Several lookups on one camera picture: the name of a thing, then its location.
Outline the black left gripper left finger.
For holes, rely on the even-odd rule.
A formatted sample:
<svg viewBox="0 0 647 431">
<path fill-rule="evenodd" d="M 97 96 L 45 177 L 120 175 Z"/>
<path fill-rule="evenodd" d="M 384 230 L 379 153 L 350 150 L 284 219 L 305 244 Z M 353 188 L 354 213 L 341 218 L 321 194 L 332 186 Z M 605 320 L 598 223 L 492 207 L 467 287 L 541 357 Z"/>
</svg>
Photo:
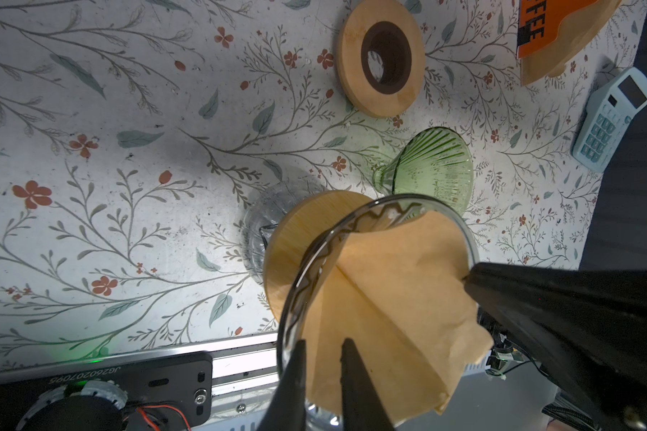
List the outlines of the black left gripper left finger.
<svg viewBox="0 0 647 431">
<path fill-rule="evenodd" d="M 303 431 L 306 427 L 307 346 L 295 345 L 278 387 L 257 431 Z"/>
</svg>

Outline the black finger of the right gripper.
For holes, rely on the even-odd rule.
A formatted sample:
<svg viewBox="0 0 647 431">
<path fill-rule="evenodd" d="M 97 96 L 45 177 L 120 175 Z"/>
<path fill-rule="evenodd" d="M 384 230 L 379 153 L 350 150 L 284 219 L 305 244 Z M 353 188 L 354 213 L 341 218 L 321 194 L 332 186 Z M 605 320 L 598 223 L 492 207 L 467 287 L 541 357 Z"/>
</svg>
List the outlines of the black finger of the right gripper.
<svg viewBox="0 0 647 431">
<path fill-rule="evenodd" d="M 465 292 L 604 430 L 647 430 L 647 270 L 478 263 Z"/>
</svg>

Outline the wooden dripper ring base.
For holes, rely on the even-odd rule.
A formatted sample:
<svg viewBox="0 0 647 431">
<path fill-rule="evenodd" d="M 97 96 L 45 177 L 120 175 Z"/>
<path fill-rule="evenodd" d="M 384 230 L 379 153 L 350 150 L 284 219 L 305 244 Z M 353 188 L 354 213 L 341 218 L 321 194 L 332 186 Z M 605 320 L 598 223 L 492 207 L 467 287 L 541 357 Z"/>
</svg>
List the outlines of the wooden dripper ring base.
<svg viewBox="0 0 647 431">
<path fill-rule="evenodd" d="M 279 321 L 289 290 L 309 246 L 372 198 L 348 190 L 332 190 L 306 198 L 289 210 L 266 248 L 263 285 L 274 318 Z"/>
</svg>

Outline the grey glass dripper cone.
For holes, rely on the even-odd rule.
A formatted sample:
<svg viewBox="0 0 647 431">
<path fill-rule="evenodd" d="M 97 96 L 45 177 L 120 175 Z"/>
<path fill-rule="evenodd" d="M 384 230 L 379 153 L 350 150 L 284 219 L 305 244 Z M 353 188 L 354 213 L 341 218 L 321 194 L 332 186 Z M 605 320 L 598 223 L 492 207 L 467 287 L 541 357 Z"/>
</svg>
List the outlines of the grey glass dripper cone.
<svg viewBox="0 0 647 431">
<path fill-rule="evenodd" d="M 431 211 L 448 217 L 465 235 L 469 271 L 479 262 L 476 242 L 467 224 L 455 210 L 438 199 L 418 194 L 372 199 L 370 203 L 354 210 L 329 231 L 323 233 L 306 251 L 280 316 L 277 345 L 280 369 L 287 367 L 299 340 L 304 340 L 307 346 L 304 334 L 307 315 L 325 280 L 339 260 L 348 238 L 354 233 L 375 233 L 392 229 Z M 306 404 L 312 413 L 320 413 L 325 418 L 340 417 L 343 414 L 343 412 L 338 415 L 330 413 L 310 402 L 307 398 L 307 383 Z"/>
</svg>

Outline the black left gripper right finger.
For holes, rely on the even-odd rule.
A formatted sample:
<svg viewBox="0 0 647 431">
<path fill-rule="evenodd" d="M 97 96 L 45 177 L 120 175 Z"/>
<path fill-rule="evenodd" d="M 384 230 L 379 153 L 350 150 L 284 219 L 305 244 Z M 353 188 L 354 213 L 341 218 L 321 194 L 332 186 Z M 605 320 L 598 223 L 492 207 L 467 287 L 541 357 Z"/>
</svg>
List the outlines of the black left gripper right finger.
<svg viewBox="0 0 647 431">
<path fill-rule="evenodd" d="M 354 341 L 343 341 L 341 348 L 341 398 L 345 431 L 393 431 Z"/>
</svg>

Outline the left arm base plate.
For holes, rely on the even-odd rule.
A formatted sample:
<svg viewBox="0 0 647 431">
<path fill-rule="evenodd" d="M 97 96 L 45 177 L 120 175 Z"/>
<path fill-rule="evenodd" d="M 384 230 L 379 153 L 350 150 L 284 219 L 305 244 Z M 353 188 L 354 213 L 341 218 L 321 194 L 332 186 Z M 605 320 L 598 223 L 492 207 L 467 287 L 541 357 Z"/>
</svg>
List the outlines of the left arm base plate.
<svg viewBox="0 0 647 431">
<path fill-rule="evenodd" d="M 205 352 L 0 373 L 0 430 L 191 430 L 210 418 Z"/>
</svg>

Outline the clear grey glass carafe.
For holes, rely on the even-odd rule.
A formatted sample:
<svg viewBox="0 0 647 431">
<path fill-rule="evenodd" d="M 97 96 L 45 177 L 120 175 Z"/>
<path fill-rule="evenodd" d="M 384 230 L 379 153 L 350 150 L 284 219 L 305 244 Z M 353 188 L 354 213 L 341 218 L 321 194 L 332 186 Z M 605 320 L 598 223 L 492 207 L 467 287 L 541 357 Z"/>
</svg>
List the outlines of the clear grey glass carafe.
<svg viewBox="0 0 647 431">
<path fill-rule="evenodd" d="M 265 253 L 271 237 L 290 210 L 325 191 L 315 179 L 303 178 L 269 186 L 258 193 L 244 213 L 241 245 L 244 266 L 252 279 L 263 285 Z"/>
</svg>

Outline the orange coffee filter pack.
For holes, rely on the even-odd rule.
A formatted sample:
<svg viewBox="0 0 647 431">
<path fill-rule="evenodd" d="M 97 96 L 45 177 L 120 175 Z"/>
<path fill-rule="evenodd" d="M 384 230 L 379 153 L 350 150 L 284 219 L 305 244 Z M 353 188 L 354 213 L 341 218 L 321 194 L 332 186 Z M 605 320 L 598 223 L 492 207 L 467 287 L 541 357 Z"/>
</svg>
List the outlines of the orange coffee filter pack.
<svg viewBox="0 0 647 431">
<path fill-rule="evenodd" d="M 618 0 L 522 0 L 519 7 L 517 58 L 520 82 L 527 86 L 558 77 L 564 66 L 607 24 Z"/>
</svg>

